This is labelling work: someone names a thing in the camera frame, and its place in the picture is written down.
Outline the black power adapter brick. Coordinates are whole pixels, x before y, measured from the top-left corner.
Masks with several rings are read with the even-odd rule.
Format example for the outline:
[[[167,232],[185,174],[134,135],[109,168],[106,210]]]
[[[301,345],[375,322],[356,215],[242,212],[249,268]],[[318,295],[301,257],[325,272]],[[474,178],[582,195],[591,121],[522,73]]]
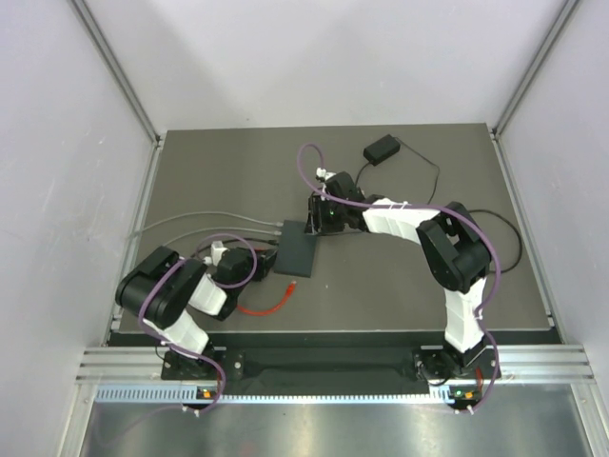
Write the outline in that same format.
[[[400,142],[392,135],[386,134],[363,149],[363,157],[373,167],[378,166],[395,155],[401,148]]]

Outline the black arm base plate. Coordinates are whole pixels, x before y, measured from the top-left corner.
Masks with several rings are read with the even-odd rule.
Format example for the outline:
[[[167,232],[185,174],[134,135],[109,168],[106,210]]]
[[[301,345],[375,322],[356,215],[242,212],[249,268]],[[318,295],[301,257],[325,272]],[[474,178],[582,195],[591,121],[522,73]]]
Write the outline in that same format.
[[[390,373],[408,381],[489,380],[484,337],[461,355],[439,331],[215,332],[211,359],[230,381],[263,373]]]

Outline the black network switch box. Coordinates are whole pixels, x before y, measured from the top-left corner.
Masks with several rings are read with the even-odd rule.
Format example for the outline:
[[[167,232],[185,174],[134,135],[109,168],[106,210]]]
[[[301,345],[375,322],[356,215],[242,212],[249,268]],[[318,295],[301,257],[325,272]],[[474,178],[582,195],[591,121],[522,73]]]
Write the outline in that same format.
[[[305,222],[284,220],[273,267],[275,273],[311,277],[318,238],[307,233],[305,227]]]

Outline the aluminium frame rail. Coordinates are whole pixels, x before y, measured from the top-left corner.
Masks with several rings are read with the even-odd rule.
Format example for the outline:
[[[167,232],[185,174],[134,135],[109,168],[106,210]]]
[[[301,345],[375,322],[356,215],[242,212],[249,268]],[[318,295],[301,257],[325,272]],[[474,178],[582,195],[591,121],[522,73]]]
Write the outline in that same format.
[[[215,369],[193,362],[161,358],[163,348],[88,348],[77,370],[78,383],[194,382],[213,380]],[[488,348],[479,364],[488,381],[498,369],[501,383],[578,384],[595,381],[581,346],[500,345],[498,355]],[[415,377],[414,350],[393,348],[237,348],[220,349],[220,365],[230,381],[263,372],[288,374],[380,374]]]

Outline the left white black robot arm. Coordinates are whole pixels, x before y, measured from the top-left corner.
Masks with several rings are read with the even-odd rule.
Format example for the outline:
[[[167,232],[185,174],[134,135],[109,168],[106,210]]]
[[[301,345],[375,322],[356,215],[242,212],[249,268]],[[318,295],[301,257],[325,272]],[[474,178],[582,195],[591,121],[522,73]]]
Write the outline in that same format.
[[[195,377],[215,369],[216,356],[207,333],[188,312],[191,308],[224,321],[237,308],[246,286],[266,278],[278,250],[229,248],[214,241],[202,258],[188,259],[168,247],[154,250],[119,283],[115,303],[137,317],[143,328],[183,357]]]

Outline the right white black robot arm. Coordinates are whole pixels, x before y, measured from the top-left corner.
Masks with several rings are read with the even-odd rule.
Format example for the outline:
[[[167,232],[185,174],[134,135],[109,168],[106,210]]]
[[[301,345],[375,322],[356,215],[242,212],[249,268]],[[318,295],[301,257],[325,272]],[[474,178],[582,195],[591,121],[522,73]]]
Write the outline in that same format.
[[[414,209],[379,195],[365,196],[345,171],[316,170],[322,186],[308,199],[307,234],[336,234],[345,229],[390,235],[422,248],[432,276],[443,288],[446,327],[440,352],[442,376],[463,377],[474,370],[484,351],[477,306],[492,260],[491,251],[473,230],[466,208],[453,202],[449,211]]]

